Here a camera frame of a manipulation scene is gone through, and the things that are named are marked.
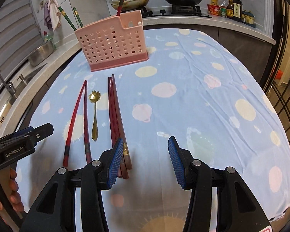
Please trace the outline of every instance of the polka dot tablecloth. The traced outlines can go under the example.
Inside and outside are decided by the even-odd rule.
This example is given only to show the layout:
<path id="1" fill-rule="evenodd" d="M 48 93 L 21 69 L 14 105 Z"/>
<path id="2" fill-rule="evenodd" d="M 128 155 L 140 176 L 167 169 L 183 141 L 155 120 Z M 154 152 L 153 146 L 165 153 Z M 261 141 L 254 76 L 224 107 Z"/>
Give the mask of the polka dot tablecloth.
<path id="1" fill-rule="evenodd" d="M 115 74 L 121 116 L 134 168 L 103 191 L 110 231 L 180 232 L 190 191 L 177 184 L 168 153 L 174 135 L 181 148 L 210 167 L 234 167 L 268 219 L 290 206 L 290 147 L 282 124 L 257 82 L 228 50 L 203 32 L 145 31 L 149 60 L 90 72 L 79 53 L 58 76 L 34 113 L 31 125 L 50 122 L 54 134 L 17 166 L 26 211 L 61 167 L 70 118 L 84 80 L 98 90 L 99 137 L 90 141 L 93 159 L 111 148 L 107 77 Z M 88 97 L 90 133 L 94 105 Z M 83 99 L 77 113 L 69 170 L 85 166 Z M 79 190 L 76 226 L 81 231 Z M 217 218 L 213 188 L 211 231 Z"/>

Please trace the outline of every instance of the green chopstick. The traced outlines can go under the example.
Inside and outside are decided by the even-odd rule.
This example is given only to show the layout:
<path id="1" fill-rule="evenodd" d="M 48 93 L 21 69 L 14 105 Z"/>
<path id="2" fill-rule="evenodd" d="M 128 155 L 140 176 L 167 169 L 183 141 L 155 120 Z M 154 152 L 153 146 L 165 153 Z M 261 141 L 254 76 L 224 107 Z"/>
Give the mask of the green chopstick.
<path id="1" fill-rule="evenodd" d="M 58 9 L 61 12 L 61 14 L 63 15 L 63 17 L 68 21 L 68 23 L 72 27 L 72 29 L 74 31 L 76 31 L 75 26 L 73 25 L 73 23 L 71 22 L 70 18 L 67 16 L 67 14 L 64 12 L 64 10 L 62 9 L 62 7 L 58 7 Z"/>
<path id="2" fill-rule="evenodd" d="M 79 15 L 78 15 L 78 12 L 77 12 L 77 10 L 76 10 L 75 7 L 73 7 L 73 11 L 74 11 L 74 14 L 75 14 L 75 16 L 76 16 L 78 22 L 79 22 L 79 25 L 80 25 L 81 27 L 84 27 L 83 24 L 82 24 L 82 21 L 81 21 L 81 19 L 80 19 L 80 17 L 79 17 Z"/>

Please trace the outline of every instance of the bottle label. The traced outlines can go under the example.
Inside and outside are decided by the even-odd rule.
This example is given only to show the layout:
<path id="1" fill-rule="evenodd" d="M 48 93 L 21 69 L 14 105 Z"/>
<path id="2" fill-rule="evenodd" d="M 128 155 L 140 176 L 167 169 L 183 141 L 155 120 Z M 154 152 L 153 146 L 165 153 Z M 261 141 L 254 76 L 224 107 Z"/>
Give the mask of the bottle label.
<path id="1" fill-rule="evenodd" d="M 233 10 L 232 9 L 227 9 L 227 16 L 233 17 Z"/>
<path id="2" fill-rule="evenodd" d="M 221 7 L 221 16 L 222 17 L 226 17 L 226 14 L 227 14 L 227 9 L 226 8 L 223 8 L 223 7 Z"/>
<path id="3" fill-rule="evenodd" d="M 234 17 L 241 18 L 240 8 L 241 8 L 240 4 L 234 3 L 234 13 L 233 13 Z"/>

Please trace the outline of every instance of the silver bolt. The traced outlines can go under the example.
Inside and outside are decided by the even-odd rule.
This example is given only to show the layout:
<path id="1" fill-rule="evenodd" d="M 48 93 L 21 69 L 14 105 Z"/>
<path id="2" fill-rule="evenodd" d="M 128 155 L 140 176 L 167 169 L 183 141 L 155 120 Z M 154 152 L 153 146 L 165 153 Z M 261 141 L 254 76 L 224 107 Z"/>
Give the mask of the silver bolt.
<path id="1" fill-rule="evenodd" d="M 66 171 L 67 171 L 67 170 L 66 170 L 64 167 L 59 168 L 59 169 L 58 169 L 58 174 L 64 174 Z"/>
<path id="2" fill-rule="evenodd" d="M 98 167 L 101 165 L 101 162 L 99 160 L 94 160 L 91 165 L 93 165 L 94 167 Z"/>
<path id="3" fill-rule="evenodd" d="M 235 169 L 233 167 L 227 167 L 227 171 L 229 173 L 235 173 Z"/>
<path id="4" fill-rule="evenodd" d="M 201 165 L 201 161 L 195 159 L 192 161 L 192 164 L 195 165 L 195 166 L 200 166 Z"/>

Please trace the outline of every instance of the spoon handle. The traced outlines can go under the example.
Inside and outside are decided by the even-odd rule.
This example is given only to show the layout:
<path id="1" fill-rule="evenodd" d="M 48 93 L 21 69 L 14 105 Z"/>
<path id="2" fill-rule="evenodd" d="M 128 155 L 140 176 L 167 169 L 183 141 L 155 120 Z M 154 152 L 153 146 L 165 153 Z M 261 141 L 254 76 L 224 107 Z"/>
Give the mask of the spoon handle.
<path id="1" fill-rule="evenodd" d="M 91 137 L 94 141 L 98 139 L 98 124 L 97 124 L 97 103 L 95 103 L 95 118 L 93 120 L 92 134 Z"/>

